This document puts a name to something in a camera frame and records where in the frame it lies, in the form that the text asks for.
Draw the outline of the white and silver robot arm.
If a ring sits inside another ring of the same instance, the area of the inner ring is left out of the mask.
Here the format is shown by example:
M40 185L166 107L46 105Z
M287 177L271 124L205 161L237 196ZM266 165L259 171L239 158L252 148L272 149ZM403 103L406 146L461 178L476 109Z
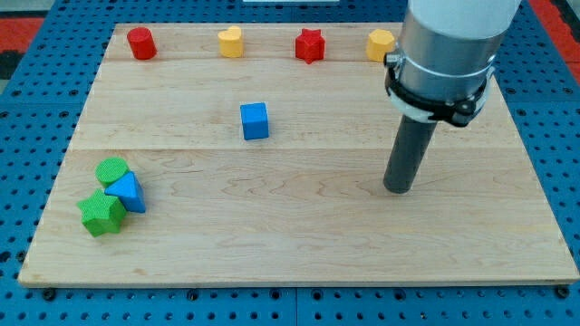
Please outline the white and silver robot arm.
M398 45L399 83L434 101L464 100L488 69L519 0L409 0Z

